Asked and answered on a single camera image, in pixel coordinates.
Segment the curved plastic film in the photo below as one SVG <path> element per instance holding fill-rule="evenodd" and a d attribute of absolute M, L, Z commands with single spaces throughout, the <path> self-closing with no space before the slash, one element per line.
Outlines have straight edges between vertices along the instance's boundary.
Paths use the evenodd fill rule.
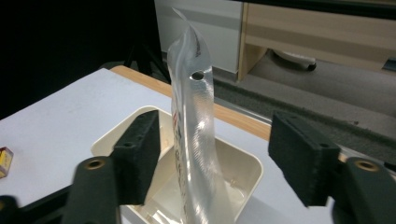
<path fill-rule="evenodd" d="M 234 223 L 215 149 L 209 50 L 194 27 L 190 25 L 169 48 L 167 62 L 172 78 L 178 183 L 185 215 L 181 222 Z"/>

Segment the wooden cabinet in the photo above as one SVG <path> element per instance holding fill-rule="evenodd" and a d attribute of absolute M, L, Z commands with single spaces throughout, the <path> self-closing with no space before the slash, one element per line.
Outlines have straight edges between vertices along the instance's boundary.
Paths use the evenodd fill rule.
<path fill-rule="evenodd" d="M 244 3 L 238 79 L 266 49 L 381 73 L 396 57 L 396 21 Z"/>

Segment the white tray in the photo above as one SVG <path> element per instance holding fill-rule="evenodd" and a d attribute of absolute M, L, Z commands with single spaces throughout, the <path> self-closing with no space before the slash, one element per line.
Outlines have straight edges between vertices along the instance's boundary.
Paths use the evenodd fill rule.
<path fill-rule="evenodd" d="M 159 110 L 161 129 L 161 155 L 151 182 L 144 206 L 127 205 L 127 211 L 135 213 L 145 223 L 181 223 L 181 196 L 177 183 L 172 117 L 154 106 L 144 106 L 98 139 L 91 148 L 93 156 L 110 155 L 134 119 L 145 112 Z M 226 182 L 237 220 L 253 190 L 262 179 L 262 163 L 252 154 L 216 138 L 219 164 Z"/>

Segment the small box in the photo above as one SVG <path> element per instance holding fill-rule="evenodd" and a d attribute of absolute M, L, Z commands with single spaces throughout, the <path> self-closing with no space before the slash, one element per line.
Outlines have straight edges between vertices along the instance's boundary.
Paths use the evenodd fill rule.
<path fill-rule="evenodd" d="M 7 147 L 0 148 L 0 178 L 8 175 L 9 166 L 11 165 L 14 153 Z"/>

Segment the white table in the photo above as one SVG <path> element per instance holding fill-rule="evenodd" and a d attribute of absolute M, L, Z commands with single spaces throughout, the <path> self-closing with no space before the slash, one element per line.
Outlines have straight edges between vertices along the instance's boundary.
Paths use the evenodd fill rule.
<path fill-rule="evenodd" d="M 25 206 L 70 185 L 77 165 L 92 157 L 92 144 L 146 105 L 170 112 L 171 99 L 101 69 L 0 120 L 0 147 L 14 152 L 0 195 L 16 196 Z M 220 119 L 215 128 L 218 138 L 252 153 L 264 167 L 237 223 L 332 223 L 332 200 L 305 208 L 268 156 L 267 141 Z M 132 222 L 143 223 L 137 217 Z"/>

